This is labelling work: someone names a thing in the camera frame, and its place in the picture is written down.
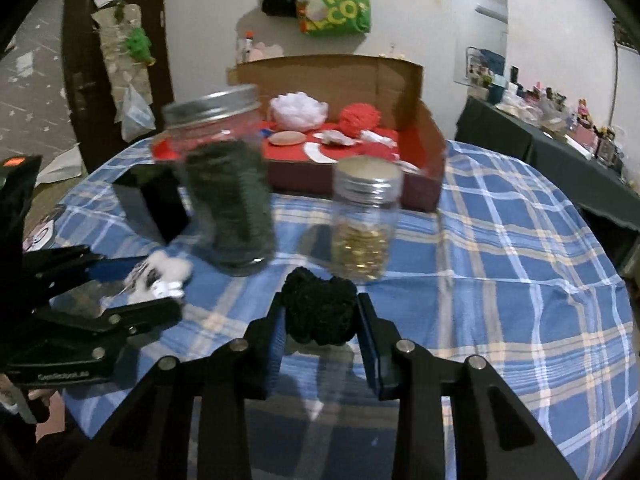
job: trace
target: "silver lid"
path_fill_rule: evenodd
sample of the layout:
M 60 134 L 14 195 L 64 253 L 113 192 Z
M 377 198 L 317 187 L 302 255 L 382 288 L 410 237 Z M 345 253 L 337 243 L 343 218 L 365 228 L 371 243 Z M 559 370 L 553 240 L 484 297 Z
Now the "silver lid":
M 162 116 L 165 127 L 170 129 L 226 119 L 259 106 L 256 85 L 227 86 L 198 99 L 165 105 Z
M 334 193 L 365 204 L 395 202 L 402 194 L 402 170 L 375 156 L 343 158 L 334 165 Z

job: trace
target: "jar with coins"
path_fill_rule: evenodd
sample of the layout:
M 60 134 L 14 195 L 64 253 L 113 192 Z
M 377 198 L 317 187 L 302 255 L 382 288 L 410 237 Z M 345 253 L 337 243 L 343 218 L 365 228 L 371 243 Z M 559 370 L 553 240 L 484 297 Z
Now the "jar with coins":
M 334 166 L 332 272 L 355 283 L 378 280 L 396 232 L 402 169 L 373 156 Z

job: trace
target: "cardboard flap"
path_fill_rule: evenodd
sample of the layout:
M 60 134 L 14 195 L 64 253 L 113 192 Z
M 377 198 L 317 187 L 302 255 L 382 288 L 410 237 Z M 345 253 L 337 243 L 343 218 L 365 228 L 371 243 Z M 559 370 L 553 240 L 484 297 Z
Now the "cardboard flap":
M 329 105 L 328 121 L 352 103 L 374 105 L 382 126 L 402 130 L 416 118 L 422 67 L 400 59 L 352 55 L 290 56 L 243 63 L 228 72 L 229 82 L 258 85 L 261 112 L 288 92 L 305 92 Z
M 418 101 L 416 107 L 415 123 L 418 127 L 418 134 L 424 151 L 439 155 L 444 153 L 447 149 L 447 141 L 444 140 L 440 129 L 431 117 L 431 112 L 422 101 Z

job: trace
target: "small glass jar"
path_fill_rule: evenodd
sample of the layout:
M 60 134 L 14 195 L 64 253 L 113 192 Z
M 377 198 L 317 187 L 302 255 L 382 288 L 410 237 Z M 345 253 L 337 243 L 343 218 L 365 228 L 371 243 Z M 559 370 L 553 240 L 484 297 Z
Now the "small glass jar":
M 382 277 L 398 222 L 403 174 L 396 164 L 353 156 L 334 166 L 332 272 L 355 283 Z
M 162 109 L 193 205 L 194 253 L 232 276 L 263 269 L 275 250 L 259 106 L 255 85 L 239 85 Z

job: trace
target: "floor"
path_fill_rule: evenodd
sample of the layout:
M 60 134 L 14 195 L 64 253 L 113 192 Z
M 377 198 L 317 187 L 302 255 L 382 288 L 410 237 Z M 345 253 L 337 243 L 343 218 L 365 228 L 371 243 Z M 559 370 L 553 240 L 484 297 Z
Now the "floor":
M 63 89 L 64 0 L 39 0 L 0 59 L 0 160 L 41 154 L 42 167 L 76 143 Z

